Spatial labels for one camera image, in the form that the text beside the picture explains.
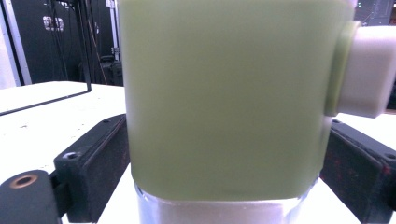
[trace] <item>white plastic attachment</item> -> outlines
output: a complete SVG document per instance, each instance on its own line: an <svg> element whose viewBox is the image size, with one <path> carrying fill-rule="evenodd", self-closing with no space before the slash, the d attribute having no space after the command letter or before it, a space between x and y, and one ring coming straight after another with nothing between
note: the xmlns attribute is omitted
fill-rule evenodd
<svg viewBox="0 0 396 224"><path fill-rule="evenodd" d="M338 112L375 118L387 106L396 74L396 27L360 27L353 40Z"/></svg>

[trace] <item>metal frame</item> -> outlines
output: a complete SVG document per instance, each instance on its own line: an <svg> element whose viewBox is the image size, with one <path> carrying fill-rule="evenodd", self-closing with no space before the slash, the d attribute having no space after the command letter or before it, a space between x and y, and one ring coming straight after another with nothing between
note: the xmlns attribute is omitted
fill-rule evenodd
<svg viewBox="0 0 396 224"><path fill-rule="evenodd" d="M9 28L17 51L18 62L21 69L21 76L23 77L23 83L25 85L32 84L32 79L30 77L29 68L26 62L26 56L23 50L23 45L21 42L21 35L18 29L17 21L15 19L14 9L11 4L11 0L3 0L3 4L6 10L7 19L9 21Z"/></svg>
<svg viewBox="0 0 396 224"><path fill-rule="evenodd" d="M11 48L11 43L9 41L9 36L8 36L8 31L6 27L6 21L5 21L5 15L3 12L3 9L1 9L1 15L0 15L0 32L3 35L5 47L6 47L6 52L7 52L7 59L9 60L9 70L12 71L11 76L7 76L7 78L12 78L14 81L15 86L20 86L21 81L20 77L18 76L18 70L17 70L17 65L15 64L15 58L12 53L12 48Z"/></svg>

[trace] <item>container bottom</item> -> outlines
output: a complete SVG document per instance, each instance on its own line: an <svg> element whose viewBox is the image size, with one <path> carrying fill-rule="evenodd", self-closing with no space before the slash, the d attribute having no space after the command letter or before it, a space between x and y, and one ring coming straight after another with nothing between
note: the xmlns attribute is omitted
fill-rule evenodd
<svg viewBox="0 0 396 224"><path fill-rule="evenodd" d="M310 191L285 200L197 202L164 200L135 189L141 224L292 224Z"/></svg>

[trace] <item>white surface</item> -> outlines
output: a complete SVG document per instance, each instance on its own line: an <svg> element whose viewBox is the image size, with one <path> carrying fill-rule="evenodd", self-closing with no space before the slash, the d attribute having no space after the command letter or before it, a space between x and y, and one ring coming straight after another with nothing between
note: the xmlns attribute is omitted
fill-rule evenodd
<svg viewBox="0 0 396 224"><path fill-rule="evenodd" d="M7 104L16 106L17 102L25 101L26 96L32 101L48 100L51 95L59 97L84 88L82 83L51 82L3 90L0 91L0 105L8 98L15 104ZM0 117L0 183L28 170L52 172L54 157L102 119L121 113L125 113L123 88L93 85L90 93ZM337 118L396 148L395 133L390 131L396 127L396 116L365 119L341 114ZM312 188L301 209L299 223L359 223L321 180ZM139 223L130 167L99 220L99 224L114 223Z"/></svg>
<svg viewBox="0 0 396 224"><path fill-rule="evenodd" d="M375 118L387 106L396 74L396 27L360 27L353 40L338 112Z"/></svg>

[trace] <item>pale green liquid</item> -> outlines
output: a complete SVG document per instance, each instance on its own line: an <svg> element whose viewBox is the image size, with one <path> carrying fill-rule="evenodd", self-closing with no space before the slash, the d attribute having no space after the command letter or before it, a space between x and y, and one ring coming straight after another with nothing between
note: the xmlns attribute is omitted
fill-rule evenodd
<svg viewBox="0 0 396 224"><path fill-rule="evenodd" d="M134 181L173 200L292 198L317 177L344 1L120 0Z"/></svg>

